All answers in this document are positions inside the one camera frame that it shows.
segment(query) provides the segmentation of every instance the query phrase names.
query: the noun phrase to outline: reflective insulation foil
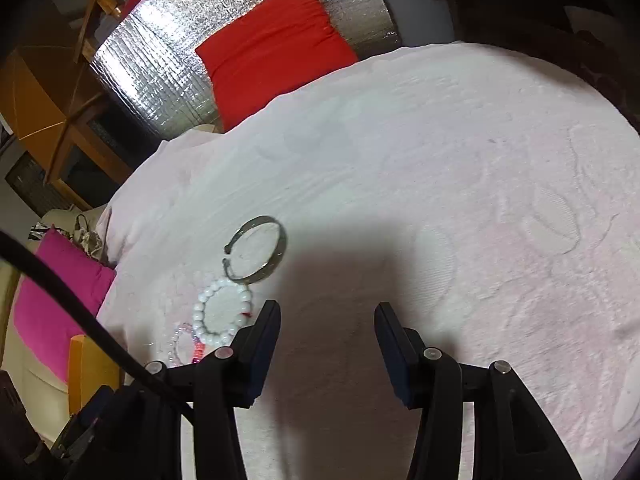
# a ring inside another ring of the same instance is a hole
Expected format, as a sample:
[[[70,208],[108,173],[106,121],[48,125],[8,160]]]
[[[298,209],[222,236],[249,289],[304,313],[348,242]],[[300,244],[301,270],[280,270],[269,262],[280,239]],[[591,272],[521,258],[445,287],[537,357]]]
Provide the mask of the reflective insulation foil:
[[[100,46],[91,66],[148,130],[173,139],[218,118],[195,48],[261,1],[143,0]],[[399,46],[382,0],[322,2],[360,59]]]

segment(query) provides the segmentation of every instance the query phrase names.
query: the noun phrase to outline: white bead bracelet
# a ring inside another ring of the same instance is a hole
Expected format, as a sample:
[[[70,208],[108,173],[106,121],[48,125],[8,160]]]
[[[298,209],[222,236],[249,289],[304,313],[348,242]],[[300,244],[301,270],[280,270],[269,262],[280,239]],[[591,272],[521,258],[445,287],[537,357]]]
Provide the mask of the white bead bracelet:
[[[204,311],[207,302],[215,296],[217,291],[225,287],[234,288],[240,297],[242,307],[240,313],[236,316],[233,323],[228,325],[221,332],[210,332],[204,324]],[[209,285],[209,288],[198,295],[198,303],[193,305],[193,332],[201,343],[215,348],[219,346],[228,346],[232,339],[243,326],[245,326],[251,317],[251,292],[246,285],[232,282],[228,278],[220,278]]]

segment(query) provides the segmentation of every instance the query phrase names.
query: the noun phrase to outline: magenta cushion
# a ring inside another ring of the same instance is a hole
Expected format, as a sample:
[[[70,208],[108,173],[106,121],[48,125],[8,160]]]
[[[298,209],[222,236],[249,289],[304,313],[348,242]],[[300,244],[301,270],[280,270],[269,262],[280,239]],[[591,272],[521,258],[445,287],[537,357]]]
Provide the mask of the magenta cushion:
[[[98,314],[115,270],[89,258],[55,229],[44,235],[36,256],[67,284],[94,317]],[[29,278],[22,282],[14,304],[14,325],[36,358],[66,383],[71,338],[84,332]]]

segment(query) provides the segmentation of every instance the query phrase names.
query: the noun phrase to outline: wall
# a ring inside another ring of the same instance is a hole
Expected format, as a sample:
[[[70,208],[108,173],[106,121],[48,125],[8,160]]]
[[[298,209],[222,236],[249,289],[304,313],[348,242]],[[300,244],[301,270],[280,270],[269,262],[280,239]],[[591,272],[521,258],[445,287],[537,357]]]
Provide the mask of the wall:
[[[39,218],[4,179],[23,153],[24,148],[15,140],[0,155],[0,229],[24,243]]]

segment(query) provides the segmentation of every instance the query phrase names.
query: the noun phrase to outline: black cable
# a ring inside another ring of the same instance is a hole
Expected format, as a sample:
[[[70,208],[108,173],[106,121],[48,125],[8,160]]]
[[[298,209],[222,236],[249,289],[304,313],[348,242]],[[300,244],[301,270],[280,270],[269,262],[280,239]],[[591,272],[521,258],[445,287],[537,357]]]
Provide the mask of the black cable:
[[[0,258],[29,276],[46,291],[78,323],[80,328],[107,354],[120,368],[135,380],[140,381],[150,391],[175,406],[193,424],[193,408],[184,402],[167,384],[159,381],[145,367],[137,362],[120,346],[94,316],[86,309],[78,297],[65,285],[58,275],[39,258],[31,254],[19,242],[0,230]]]

